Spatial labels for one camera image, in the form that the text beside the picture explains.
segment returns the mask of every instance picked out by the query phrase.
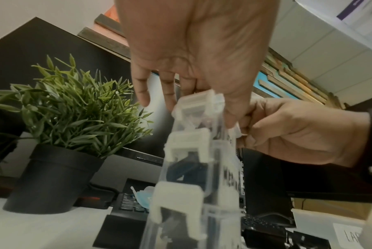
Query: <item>artificial plant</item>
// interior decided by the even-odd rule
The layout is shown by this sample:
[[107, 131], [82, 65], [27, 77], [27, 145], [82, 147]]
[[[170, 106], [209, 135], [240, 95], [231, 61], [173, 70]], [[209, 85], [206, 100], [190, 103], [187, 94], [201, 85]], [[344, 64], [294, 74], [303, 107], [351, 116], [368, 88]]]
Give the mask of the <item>artificial plant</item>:
[[[126, 144], [149, 135], [146, 128], [151, 114], [131, 104], [132, 84], [95, 77], [76, 68], [70, 55], [69, 70], [61, 71], [49, 56], [48, 68], [33, 65], [44, 76], [35, 87], [11, 84], [11, 90], [0, 90], [0, 109], [21, 112], [32, 137], [40, 144], [50, 144], [106, 158]], [[14, 100], [21, 109], [3, 104]]]

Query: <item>white table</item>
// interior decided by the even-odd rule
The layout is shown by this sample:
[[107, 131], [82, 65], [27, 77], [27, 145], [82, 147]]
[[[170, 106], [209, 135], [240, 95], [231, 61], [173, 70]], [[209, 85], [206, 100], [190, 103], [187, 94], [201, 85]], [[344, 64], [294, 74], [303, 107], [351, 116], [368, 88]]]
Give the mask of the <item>white table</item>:
[[0, 249], [91, 249], [107, 210], [73, 208], [55, 215], [29, 215], [2, 209], [0, 199]]

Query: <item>plastic organizer box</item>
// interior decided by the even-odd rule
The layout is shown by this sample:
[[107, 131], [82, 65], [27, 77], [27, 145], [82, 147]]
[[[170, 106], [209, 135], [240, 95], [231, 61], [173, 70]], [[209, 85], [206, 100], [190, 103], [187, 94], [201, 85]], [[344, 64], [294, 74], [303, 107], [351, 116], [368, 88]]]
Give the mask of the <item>plastic organizer box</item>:
[[223, 109], [213, 90], [179, 99], [140, 249], [241, 248], [241, 134], [225, 128]]

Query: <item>light blue plastic item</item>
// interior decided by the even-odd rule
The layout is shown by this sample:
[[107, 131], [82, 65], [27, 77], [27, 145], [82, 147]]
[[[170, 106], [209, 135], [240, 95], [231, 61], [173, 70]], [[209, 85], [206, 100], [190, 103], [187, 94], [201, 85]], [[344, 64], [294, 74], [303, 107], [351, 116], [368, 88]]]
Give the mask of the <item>light blue plastic item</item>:
[[146, 187], [144, 190], [136, 192], [134, 187], [131, 187], [137, 202], [146, 209], [149, 209], [150, 201], [153, 196], [154, 187]]

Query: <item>white label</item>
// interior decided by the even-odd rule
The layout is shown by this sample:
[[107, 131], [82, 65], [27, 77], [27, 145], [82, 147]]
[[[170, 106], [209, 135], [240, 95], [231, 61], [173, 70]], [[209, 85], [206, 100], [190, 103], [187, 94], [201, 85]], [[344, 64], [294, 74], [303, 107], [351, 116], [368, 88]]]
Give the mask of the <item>white label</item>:
[[344, 249], [363, 249], [358, 238], [363, 228], [334, 223], [334, 230], [337, 234], [339, 245]]

